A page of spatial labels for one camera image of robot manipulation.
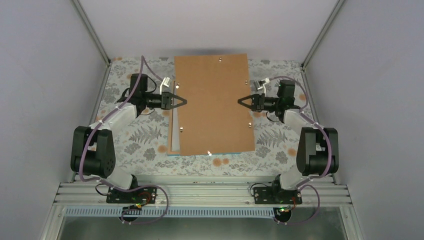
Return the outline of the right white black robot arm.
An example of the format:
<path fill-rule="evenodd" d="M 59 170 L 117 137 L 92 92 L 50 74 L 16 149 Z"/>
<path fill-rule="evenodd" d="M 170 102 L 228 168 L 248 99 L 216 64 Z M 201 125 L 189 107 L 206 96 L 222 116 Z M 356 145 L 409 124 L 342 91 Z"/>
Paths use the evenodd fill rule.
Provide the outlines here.
<path fill-rule="evenodd" d="M 273 113 L 299 136 L 296 166 L 279 174 L 271 184 L 271 198 L 278 204 L 290 197 L 290 191 L 300 190 L 306 183 L 334 174 L 339 170 L 338 131 L 323 127 L 305 114 L 305 106 L 295 103 L 295 88 L 301 84 L 290 77 L 279 77 L 275 97 L 265 92 L 238 99 L 238 104 L 253 112 Z"/>

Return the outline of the sunflower photo print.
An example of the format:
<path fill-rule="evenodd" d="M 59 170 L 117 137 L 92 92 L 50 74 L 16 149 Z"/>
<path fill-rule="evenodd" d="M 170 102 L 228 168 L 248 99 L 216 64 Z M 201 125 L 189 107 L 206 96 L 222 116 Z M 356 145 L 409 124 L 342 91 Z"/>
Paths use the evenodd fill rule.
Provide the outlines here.
<path fill-rule="evenodd" d="M 178 119 L 178 109 L 175 108 L 172 110 L 172 118 L 171 118 L 172 128 L 171 128 L 171 152 L 173 154 L 180 153 L 180 127 L 179 127 L 179 119 Z"/>

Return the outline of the brown backing board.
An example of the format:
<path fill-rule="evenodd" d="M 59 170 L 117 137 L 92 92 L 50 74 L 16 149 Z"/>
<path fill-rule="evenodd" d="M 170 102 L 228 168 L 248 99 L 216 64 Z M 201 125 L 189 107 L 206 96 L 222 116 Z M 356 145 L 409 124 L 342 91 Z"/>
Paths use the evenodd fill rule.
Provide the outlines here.
<path fill-rule="evenodd" d="M 255 150 L 251 111 L 238 100 L 251 94 L 248 56 L 175 56 L 176 108 L 181 156 Z"/>

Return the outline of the teal wooden picture frame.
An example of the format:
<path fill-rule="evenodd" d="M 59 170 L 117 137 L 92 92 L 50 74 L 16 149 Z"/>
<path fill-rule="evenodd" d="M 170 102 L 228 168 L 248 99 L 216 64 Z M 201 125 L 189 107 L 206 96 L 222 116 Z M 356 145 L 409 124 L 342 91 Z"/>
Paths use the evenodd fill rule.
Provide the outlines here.
<path fill-rule="evenodd" d="M 169 90 L 172 94 L 177 95 L 177 83 L 173 80 L 170 83 Z M 180 153 L 180 128 L 178 121 L 178 108 L 169 110 L 169 125 L 168 125 L 168 142 L 167 142 L 167 154 L 169 156 L 181 156 Z M 205 154 L 198 154 L 202 156 L 213 156 L 213 155 L 239 155 L 242 152 L 210 152 L 207 151 Z"/>

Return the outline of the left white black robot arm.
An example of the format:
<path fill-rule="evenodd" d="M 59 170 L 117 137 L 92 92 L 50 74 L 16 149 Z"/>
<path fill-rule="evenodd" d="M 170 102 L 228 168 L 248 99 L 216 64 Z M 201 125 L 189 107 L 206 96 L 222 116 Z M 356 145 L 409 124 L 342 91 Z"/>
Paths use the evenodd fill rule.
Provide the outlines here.
<path fill-rule="evenodd" d="M 89 126 L 78 126 L 73 133 L 70 168 L 83 182 L 96 181 L 119 191 L 124 201 L 139 197 L 134 175 L 116 166 L 114 135 L 131 124 L 145 109 L 172 110 L 188 101 L 169 91 L 148 90 L 152 80 L 144 73 L 131 75 L 130 86 L 116 106 L 102 119 Z"/>

